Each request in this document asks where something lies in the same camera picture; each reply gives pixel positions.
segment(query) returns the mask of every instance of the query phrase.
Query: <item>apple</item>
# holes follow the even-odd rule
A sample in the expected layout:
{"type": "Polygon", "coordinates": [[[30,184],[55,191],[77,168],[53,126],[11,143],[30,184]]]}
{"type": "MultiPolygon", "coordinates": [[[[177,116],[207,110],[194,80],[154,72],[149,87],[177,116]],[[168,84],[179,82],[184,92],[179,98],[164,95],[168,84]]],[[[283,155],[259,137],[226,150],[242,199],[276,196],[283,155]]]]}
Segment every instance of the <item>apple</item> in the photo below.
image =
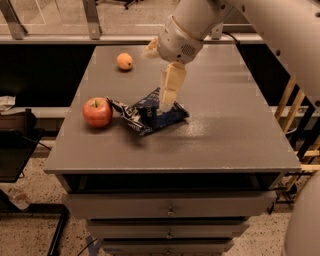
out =
{"type": "Polygon", "coordinates": [[[110,102],[102,97],[89,99],[82,109],[84,119],[92,127],[104,127],[109,124],[112,113],[110,102]]]}

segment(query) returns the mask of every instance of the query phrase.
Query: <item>blue snack bag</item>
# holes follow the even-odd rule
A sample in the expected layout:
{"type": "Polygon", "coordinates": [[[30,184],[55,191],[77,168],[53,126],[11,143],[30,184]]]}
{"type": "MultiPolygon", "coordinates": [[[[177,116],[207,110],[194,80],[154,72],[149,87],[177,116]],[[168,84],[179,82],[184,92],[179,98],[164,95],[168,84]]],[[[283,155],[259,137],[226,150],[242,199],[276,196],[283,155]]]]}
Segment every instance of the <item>blue snack bag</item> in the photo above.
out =
{"type": "Polygon", "coordinates": [[[146,135],[189,117],[178,102],[166,113],[159,111],[159,92],[160,88],[157,88],[131,107],[119,101],[108,100],[132,129],[140,135],[146,135]]]}

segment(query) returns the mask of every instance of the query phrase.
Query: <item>orange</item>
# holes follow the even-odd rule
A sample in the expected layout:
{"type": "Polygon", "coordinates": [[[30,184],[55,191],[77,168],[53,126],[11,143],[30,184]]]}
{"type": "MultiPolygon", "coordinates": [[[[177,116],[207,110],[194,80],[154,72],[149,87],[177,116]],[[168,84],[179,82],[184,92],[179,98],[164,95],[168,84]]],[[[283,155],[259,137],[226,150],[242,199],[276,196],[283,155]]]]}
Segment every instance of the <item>orange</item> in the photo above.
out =
{"type": "Polygon", "coordinates": [[[117,57],[118,67],[122,70],[130,70],[133,66],[133,59],[128,53],[121,53],[117,57]]]}

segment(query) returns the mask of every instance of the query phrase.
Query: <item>floor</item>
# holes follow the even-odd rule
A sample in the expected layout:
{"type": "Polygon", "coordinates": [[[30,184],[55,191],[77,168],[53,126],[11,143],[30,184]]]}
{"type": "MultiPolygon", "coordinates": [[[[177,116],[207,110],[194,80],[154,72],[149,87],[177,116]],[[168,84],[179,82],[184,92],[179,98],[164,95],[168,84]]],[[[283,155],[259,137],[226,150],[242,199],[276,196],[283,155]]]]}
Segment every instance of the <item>floor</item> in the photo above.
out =
{"type": "MultiPolygon", "coordinates": [[[[65,193],[55,176],[43,172],[48,153],[46,149],[37,149],[24,170],[24,178],[15,184],[0,184],[8,192],[9,188],[20,188],[32,203],[60,203],[65,193]]],[[[250,227],[245,233],[234,239],[234,246],[223,256],[278,256],[284,241],[285,231],[290,219],[292,207],[276,205],[271,215],[249,219],[250,227]]],[[[0,255],[2,256],[41,256],[47,255],[58,215],[8,215],[0,214],[0,255]]],[[[78,255],[93,239],[82,219],[70,217],[65,227],[59,252],[61,256],[78,255]]],[[[99,244],[94,243],[81,255],[106,255],[99,244]]]]}
{"type": "MultiPolygon", "coordinates": [[[[82,0],[12,0],[31,35],[88,35],[82,0]]],[[[124,8],[125,1],[100,0],[97,6],[103,35],[154,35],[179,0],[144,0],[124,8]]],[[[0,12],[0,35],[10,31],[0,12]]]]}

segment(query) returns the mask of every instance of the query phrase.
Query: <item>drawer front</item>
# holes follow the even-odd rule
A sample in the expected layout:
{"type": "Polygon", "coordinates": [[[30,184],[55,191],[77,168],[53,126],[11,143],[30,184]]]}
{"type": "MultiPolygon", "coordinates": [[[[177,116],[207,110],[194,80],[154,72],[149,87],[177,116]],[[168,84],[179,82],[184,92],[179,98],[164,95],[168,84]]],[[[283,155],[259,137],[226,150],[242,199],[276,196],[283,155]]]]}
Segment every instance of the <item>drawer front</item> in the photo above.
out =
{"type": "Polygon", "coordinates": [[[223,253],[233,246],[231,240],[105,240],[102,248],[110,254],[131,254],[131,253],[223,253]]]}
{"type": "Polygon", "coordinates": [[[87,228],[99,238],[219,238],[240,236],[249,224],[230,221],[88,221],[87,228]]]}
{"type": "Polygon", "coordinates": [[[274,191],[177,194],[68,194],[63,202],[85,219],[188,218],[260,215],[276,199],[274,191]]]}

